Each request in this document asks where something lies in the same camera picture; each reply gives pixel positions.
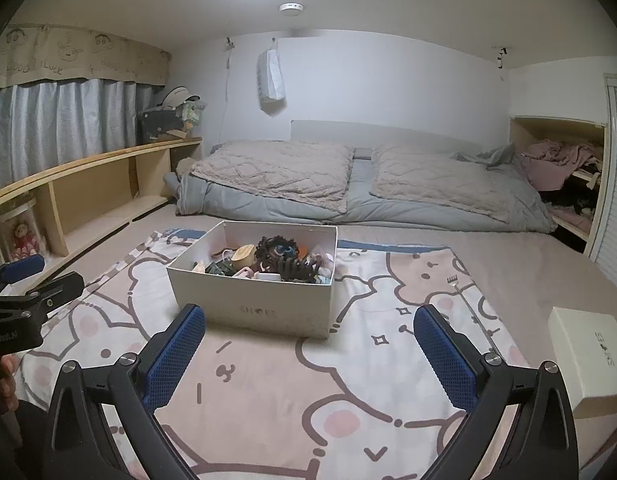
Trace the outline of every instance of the gray comforter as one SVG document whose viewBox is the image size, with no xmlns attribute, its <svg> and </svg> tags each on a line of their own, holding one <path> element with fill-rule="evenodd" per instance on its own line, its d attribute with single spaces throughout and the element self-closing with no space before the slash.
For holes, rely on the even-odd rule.
<svg viewBox="0 0 617 480">
<path fill-rule="evenodd" d="M 540 195 L 513 164 L 493 170 L 510 194 L 507 222 L 454 207 L 407 200 L 389 200 L 371 195 L 375 169 L 370 160 L 354 160 L 348 187 L 346 213 L 283 198 L 257 196 L 187 174 L 177 185 L 175 174 L 165 179 L 178 196 L 180 214 L 207 214 L 242 221 L 293 222 L 304 224 L 359 224 L 416 227 L 449 231 L 498 231 L 548 233 L 554 228 Z"/>
</svg>

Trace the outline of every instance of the metal screw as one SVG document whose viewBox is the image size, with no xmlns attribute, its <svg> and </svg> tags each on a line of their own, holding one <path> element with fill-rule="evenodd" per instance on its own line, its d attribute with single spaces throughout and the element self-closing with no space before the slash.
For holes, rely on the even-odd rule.
<svg viewBox="0 0 617 480">
<path fill-rule="evenodd" d="M 118 359 L 122 366 L 131 366 L 138 358 L 137 354 L 133 352 L 125 353 L 122 357 Z"/>
<path fill-rule="evenodd" d="M 550 374 L 556 374 L 559 368 L 553 361 L 546 361 L 544 363 L 544 370 L 546 370 Z"/>
<path fill-rule="evenodd" d="M 66 361 L 63 365 L 62 365 L 62 371 L 67 374 L 69 372 L 72 372 L 73 370 L 75 370 L 75 367 L 77 366 L 77 363 L 75 361 Z"/>
<path fill-rule="evenodd" d="M 493 352 L 489 352 L 488 354 L 486 354 L 484 356 L 484 361 L 489 363 L 491 366 L 499 366 L 500 364 L 502 364 L 502 358 L 499 355 L 494 354 Z"/>
</svg>

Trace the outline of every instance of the white wall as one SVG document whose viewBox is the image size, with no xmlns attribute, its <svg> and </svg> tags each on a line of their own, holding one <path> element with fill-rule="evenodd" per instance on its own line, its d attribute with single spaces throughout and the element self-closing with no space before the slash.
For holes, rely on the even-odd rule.
<svg viewBox="0 0 617 480">
<path fill-rule="evenodd" d="M 514 68 L 509 71 L 509 112 L 607 123 L 604 73 L 617 73 L 617 57 L 578 57 Z"/>
<path fill-rule="evenodd" d="M 231 38 L 236 48 L 223 128 L 226 39 L 172 53 L 166 88 L 187 86 L 208 103 L 200 128 L 206 153 L 220 139 L 288 139 L 295 119 L 398 126 L 486 148 L 508 139 L 507 71 L 493 62 L 400 36 L 341 30 L 311 34 L 279 41 L 287 106 L 274 116 L 260 109 L 256 59 L 272 37 L 283 33 Z"/>
</svg>

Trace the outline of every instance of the blue gripper pad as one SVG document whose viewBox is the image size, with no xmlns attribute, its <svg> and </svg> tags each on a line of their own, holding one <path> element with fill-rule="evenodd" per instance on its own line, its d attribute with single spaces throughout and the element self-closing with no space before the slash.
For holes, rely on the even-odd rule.
<svg viewBox="0 0 617 480">
<path fill-rule="evenodd" d="M 44 257 L 41 254 L 34 254 L 5 266 L 2 270 L 2 281 L 12 285 L 42 270 L 44 270 Z"/>
<path fill-rule="evenodd" d="M 204 311 L 197 306 L 180 323 L 175 334 L 164 346 L 146 374 L 142 402 L 149 413 L 167 405 L 171 400 L 205 331 Z"/>
<path fill-rule="evenodd" d="M 477 404 L 477 384 L 464 357 L 423 307 L 415 311 L 413 332 L 451 404 L 470 413 Z"/>
</svg>

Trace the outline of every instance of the ceiling light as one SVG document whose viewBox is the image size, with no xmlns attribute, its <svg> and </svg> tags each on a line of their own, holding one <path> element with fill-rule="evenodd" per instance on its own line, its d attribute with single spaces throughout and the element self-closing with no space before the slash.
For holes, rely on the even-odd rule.
<svg viewBox="0 0 617 480">
<path fill-rule="evenodd" d="M 280 12 L 284 16 L 299 16 L 304 10 L 302 4 L 282 4 L 280 6 Z"/>
</svg>

